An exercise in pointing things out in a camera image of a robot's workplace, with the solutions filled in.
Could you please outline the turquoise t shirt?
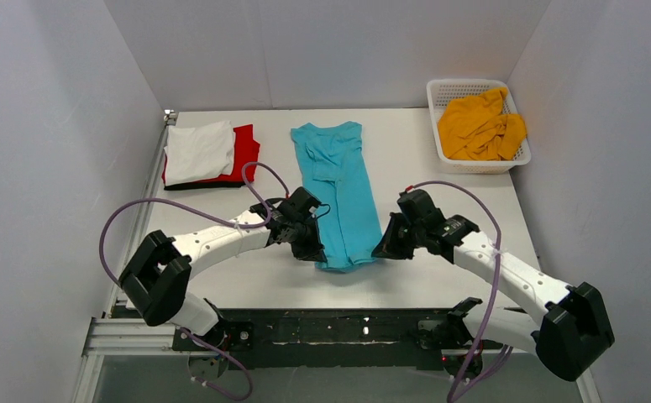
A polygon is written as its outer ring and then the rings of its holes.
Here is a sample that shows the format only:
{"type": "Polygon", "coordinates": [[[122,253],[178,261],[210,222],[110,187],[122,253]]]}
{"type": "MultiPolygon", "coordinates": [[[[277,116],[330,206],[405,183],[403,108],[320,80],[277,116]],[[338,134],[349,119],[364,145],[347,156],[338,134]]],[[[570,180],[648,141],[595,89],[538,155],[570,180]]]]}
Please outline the turquoise t shirt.
{"type": "Polygon", "coordinates": [[[329,128],[306,123],[291,130],[302,184],[327,211],[318,214],[326,261],[316,267],[323,271],[349,273],[374,262],[382,238],[362,132],[357,122],[329,128]]]}

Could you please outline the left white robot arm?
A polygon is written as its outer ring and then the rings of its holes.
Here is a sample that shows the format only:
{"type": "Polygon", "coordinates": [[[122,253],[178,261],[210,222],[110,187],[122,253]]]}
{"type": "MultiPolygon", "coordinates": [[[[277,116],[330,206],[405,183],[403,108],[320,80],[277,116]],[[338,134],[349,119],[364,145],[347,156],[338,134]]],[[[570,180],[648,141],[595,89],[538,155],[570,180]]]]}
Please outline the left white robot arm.
{"type": "Polygon", "coordinates": [[[208,300],[188,291],[204,270],[243,253],[288,243],[295,259],[323,263],[316,211],[322,203],[303,187],[285,198],[259,202],[230,220],[169,236],[148,233],[117,279],[151,327],[170,323],[192,334],[209,334],[223,319],[208,300]]]}

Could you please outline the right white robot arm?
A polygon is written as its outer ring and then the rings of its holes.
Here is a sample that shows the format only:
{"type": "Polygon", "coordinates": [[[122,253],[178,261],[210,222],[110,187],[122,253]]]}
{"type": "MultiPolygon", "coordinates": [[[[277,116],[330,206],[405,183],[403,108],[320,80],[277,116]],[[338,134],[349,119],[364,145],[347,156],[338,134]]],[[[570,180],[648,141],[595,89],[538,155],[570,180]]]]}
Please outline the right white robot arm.
{"type": "Polygon", "coordinates": [[[397,205],[400,210],[391,214],[375,257],[412,259],[416,249],[426,249],[480,277],[519,307],[488,309],[473,297],[460,302],[446,320],[460,343],[485,324],[485,338],[535,354],[566,381],[581,377],[614,344],[606,305],[595,286],[569,285],[502,252],[471,220],[446,217],[423,189],[405,190],[397,205]]]}

